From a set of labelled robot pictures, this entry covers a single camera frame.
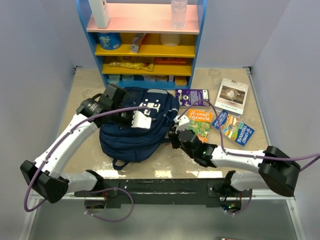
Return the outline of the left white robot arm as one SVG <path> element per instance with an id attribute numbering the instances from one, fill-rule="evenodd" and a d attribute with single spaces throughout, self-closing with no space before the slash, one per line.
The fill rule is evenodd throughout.
<path id="1" fill-rule="evenodd" d="M 20 170 L 29 190 L 34 190 L 54 204 L 65 194 L 87 191 L 99 196 L 104 190 L 103 177 L 93 170 L 63 174 L 71 157 L 84 141 L 102 125 L 113 122 L 130 125 L 133 111 L 120 111 L 125 104 L 127 91 L 108 84 L 98 93 L 81 102 L 71 122 L 54 143 L 34 161 L 25 160 Z"/>

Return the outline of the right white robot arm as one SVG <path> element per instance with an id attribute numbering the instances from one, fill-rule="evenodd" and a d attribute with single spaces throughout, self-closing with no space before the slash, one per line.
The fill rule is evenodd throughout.
<path id="1" fill-rule="evenodd" d="M 233 197 L 250 189 L 269 189 L 283 197 L 293 197 L 301 167 L 278 148 L 236 150 L 232 155 L 216 144 L 203 143 L 192 130 L 168 132 L 172 148 L 182 149 L 202 167 L 231 168 L 214 190 Z"/>

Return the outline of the navy blue student backpack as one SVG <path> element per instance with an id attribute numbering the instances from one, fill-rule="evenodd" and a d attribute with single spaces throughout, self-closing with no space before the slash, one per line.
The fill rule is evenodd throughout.
<path id="1" fill-rule="evenodd" d="M 99 141 L 104 154 L 112 158 L 115 170 L 129 163 L 148 159 L 161 143 L 166 142 L 170 127 L 179 112 L 178 100 L 167 90 L 158 88 L 125 87 L 126 108 L 146 106 L 151 109 L 149 129 L 121 126 L 110 122 L 99 129 Z"/>

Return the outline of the blue Treehouse book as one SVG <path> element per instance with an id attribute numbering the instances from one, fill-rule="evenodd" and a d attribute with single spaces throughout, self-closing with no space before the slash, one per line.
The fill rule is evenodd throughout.
<path id="1" fill-rule="evenodd" d="M 253 128 L 243 123 L 234 115 L 229 114 L 226 110 L 223 110 L 218 114 L 218 119 L 220 127 L 217 119 L 215 119 L 211 125 L 217 130 L 221 129 L 223 135 L 243 147 L 255 132 Z"/>

